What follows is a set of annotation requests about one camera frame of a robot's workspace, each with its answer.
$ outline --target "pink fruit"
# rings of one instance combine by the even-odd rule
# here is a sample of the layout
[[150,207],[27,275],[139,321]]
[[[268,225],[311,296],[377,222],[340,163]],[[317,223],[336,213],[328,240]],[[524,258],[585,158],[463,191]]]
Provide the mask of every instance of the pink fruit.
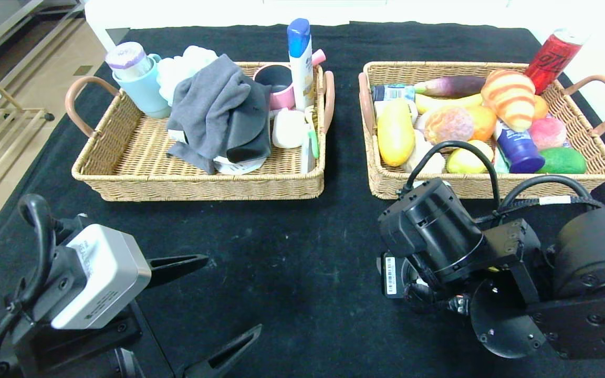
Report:
[[468,141],[473,136],[473,116],[461,106],[434,110],[426,120],[424,136],[438,144],[444,141]]
[[529,134],[539,151],[560,148],[566,141],[566,125],[557,118],[541,118],[531,123]]

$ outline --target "table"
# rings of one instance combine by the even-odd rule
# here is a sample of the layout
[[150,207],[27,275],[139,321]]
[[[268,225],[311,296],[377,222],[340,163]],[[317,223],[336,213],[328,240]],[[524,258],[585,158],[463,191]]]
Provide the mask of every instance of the table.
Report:
[[[161,56],[195,44],[233,60],[277,61],[286,59],[285,30],[283,25],[169,28],[133,30],[127,38]],[[417,23],[313,26],[312,33],[314,47],[328,55],[324,69],[336,74],[337,93],[320,198],[107,203],[70,176],[85,137],[65,117],[0,213],[0,314],[2,295],[34,263],[31,229],[14,204],[22,194],[36,192],[57,217],[87,213],[134,235],[147,258],[211,257],[207,268],[138,297],[175,369],[189,362],[190,352],[207,355],[262,323],[258,344],[229,376],[605,376],[605,360],[562,361],[548,347],[527,359],[500,359],[480,345],[468,319],[452,313],[417,316],[380,293],[375,258],[384,246],[376,225],[391,201],[368,189],[356,79],[363,64],[528,62],[539,46],[533,36],[525,29]],[[97,75],[111,80],[106,67]],[[96,124],[109,96],[88,87],[76,108],[88,124]],[[581,96],[574,99],[592,124],[599,122]],[[605,202],[605,184],[593,195]],[[490,210],[489,201],[464,205],[471,215]],[[519,216],[548,243],[580,211],[552,205]]]

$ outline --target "white soap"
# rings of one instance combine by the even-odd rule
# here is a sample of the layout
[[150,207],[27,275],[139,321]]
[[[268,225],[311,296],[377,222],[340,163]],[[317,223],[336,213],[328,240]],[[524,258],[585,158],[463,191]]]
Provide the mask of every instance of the white soap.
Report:
[[305,113],[299,110],[283,110],[275,115],[272,144],[278,148],[299,148],[305,134]]

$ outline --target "blue bottle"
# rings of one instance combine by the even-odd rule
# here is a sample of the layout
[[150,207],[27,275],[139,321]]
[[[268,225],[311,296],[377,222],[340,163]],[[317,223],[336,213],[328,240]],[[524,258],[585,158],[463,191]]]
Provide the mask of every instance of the blue bottle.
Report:
[[498,120],[494,136],[506,156],[511,174],[533,174],[545,165],[528,131],[517,132]]

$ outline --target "green fruit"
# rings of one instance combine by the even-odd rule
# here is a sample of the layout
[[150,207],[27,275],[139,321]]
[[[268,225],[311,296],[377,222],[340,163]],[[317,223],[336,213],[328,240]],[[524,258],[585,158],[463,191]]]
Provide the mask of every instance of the green fruit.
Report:
[[538,174],[584,174],[588,170],[585,157],[572,148],[544,149],[540,155],[545,165]]

